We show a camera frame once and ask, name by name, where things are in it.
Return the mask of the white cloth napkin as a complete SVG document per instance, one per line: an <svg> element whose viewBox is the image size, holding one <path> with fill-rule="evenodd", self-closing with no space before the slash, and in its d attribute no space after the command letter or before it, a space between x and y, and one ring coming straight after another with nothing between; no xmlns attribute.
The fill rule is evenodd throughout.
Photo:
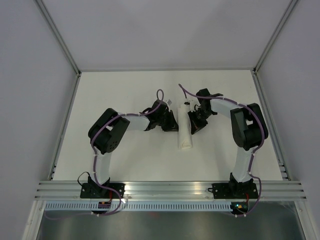
<svg viewBox="0 0 320 240"><path fill-rule="evenodd" d="M178 147L181 150L187 150L193 147L191 123L188 115L189 111L189 104L181 104L177 109Z"/></svg>

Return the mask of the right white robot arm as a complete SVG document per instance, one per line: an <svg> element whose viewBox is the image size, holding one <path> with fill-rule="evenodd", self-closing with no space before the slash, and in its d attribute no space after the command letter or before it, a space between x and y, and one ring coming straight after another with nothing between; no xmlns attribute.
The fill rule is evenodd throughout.
<svg viewBox="0 0 320 240"><path fill-rule="evenodd" d="M230 119L237 155L230 173L228 192L239 198L247 190L245 183L253 179L251 168L255 153L269 136L261 108L257 103L238 103L221 93L210 94L206 88L199 90L194 97L199 105L188 112L192 135L207 126L210 116L220 114Z"/></svg>

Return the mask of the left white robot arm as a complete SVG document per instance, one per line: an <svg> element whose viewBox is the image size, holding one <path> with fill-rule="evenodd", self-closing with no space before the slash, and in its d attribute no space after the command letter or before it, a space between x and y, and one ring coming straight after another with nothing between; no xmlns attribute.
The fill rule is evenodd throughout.
<svg viewBox="0 0 320 240"><path fill-rule="evenodd" d="M118 147L128 131L150 131L161 127L164 132L177 132L178 123L168 104L156 100L151 107L139 113L120 113L108 108L88 131L90 145L94 152L93 179L91 191L98 198L109 193L110 162L112 152Z"/></svg>

